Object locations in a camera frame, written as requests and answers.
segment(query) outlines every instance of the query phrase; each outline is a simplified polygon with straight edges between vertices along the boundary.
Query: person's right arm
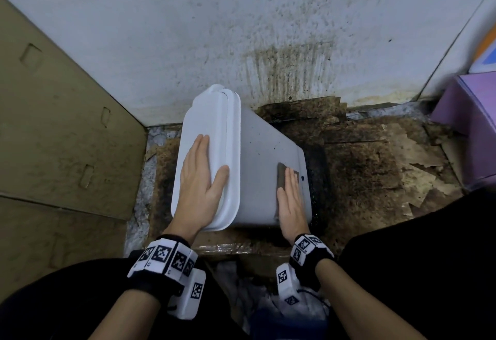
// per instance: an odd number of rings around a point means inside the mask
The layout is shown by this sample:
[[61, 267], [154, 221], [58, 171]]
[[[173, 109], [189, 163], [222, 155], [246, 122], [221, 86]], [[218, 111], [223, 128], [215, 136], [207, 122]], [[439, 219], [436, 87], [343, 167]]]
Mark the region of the person's right arm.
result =
[[[309, 234], [299, 182], [286, 169], [284, 189], [277, 190], [279, 222], [293, 245], [300, 234]], [[425, 339], [415, 328], [366, 292], [343, 268], [329, 259], [318, 262], [315, 274], [348, 336], [353, 339]]]

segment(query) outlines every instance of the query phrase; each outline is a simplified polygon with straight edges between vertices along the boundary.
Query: person's left arm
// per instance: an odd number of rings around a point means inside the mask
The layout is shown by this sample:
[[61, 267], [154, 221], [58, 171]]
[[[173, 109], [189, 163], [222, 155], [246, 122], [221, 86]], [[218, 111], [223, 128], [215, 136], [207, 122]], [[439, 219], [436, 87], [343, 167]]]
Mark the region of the person's left arm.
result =
[[[180, 236], [190, 245], [200, 230], [212, 222], [229, 176], [229, 167], [222, 166], [210, 185], [208, 142], [207, 135], [198, 135], [189, 149], [181, 169], [181, 189], [176, 213], [162, 233]], [[98, 325], [90, 340], [146, 339], [160, 307], [160, 301], [150, 293], [126, 290]]]

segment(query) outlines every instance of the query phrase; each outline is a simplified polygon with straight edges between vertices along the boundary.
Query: blue container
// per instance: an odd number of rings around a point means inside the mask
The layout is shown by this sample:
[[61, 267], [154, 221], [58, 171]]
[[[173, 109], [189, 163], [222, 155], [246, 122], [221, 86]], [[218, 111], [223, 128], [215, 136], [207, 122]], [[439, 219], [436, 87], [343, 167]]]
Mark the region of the blue container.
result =
[[250, 318], [250, 335], [253, 340], [325, 339], [327, 321], [286, 318], [268, 309], [260, 309]]

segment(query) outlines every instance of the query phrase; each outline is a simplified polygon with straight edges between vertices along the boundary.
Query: forearm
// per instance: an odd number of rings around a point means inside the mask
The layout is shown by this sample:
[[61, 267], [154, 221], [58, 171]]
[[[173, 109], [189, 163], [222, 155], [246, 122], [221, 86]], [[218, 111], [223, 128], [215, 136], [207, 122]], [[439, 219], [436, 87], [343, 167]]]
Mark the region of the forearm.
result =
[[366, 292], [335, 262], [315, 268], [326, 298], [353, 339], [424, 339], [411, 325]]
[[90, 340], [147, 339], [159, 310], [160, 303], [152, 295], [140, 290], [126, 290]]

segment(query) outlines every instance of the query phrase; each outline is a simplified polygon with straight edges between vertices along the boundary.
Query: hand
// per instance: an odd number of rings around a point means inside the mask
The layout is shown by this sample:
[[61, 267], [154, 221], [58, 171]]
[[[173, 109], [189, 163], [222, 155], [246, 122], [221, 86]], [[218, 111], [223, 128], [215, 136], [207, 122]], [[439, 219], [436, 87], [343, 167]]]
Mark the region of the hand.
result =
[[279, 202], [279, 223], [284, 238], [292, 245], [298, 235], [310, 234], [298, 176], [293, 169], [286, 168], [284, 188], [277, 189], [277, 201]]
[[229, 166], [221, 166], [210, 185], [209, 140], [208, 135], [198, 135], [184, 158], [176, 213], [162, 233], [181, 236], [190, 245], [198, 232], [212, 222], [229, 177]]

